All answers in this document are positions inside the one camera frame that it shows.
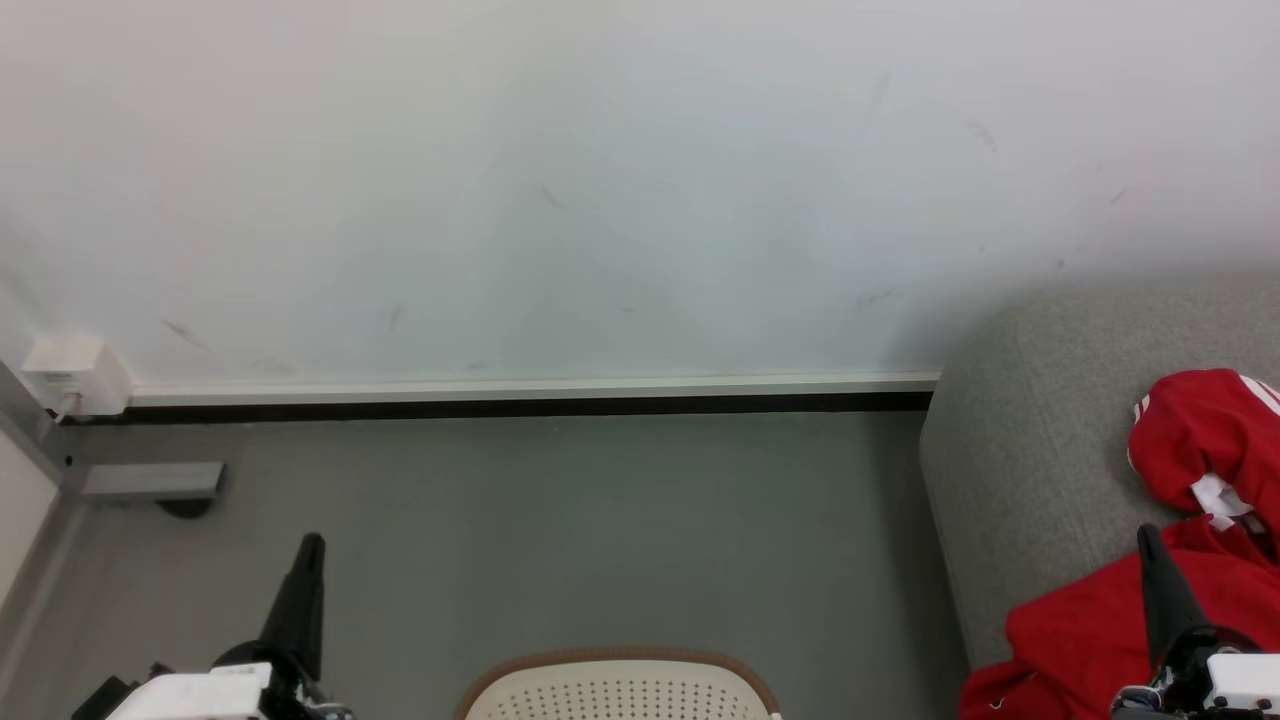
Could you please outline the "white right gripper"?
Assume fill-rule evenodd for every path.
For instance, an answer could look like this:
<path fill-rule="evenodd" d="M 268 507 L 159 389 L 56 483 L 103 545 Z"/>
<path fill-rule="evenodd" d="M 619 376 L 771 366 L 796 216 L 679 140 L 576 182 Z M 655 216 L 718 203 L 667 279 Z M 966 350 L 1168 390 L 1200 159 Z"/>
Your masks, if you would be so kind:
<path fill-rule="evenodd" d="M 1149 661 L 1148 685 L 1125 685 L 1114 719 L 1276 719 L 1279 655 L 1210 626 L 1160 528 L 1137 532 Z"/>

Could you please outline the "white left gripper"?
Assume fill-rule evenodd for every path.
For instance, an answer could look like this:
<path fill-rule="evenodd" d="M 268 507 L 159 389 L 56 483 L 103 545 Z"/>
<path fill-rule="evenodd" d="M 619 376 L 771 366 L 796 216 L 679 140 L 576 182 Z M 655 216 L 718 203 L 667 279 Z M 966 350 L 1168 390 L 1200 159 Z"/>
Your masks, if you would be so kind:
<path fill-rule="evenodd" d="M 260 641 L 221 656 L 205 673 L 163 673 L 136 688 L 108 719 L 352 719 L 317 687 L 323 674 L 326 543 L 303 536 L 276 592 Z"/>

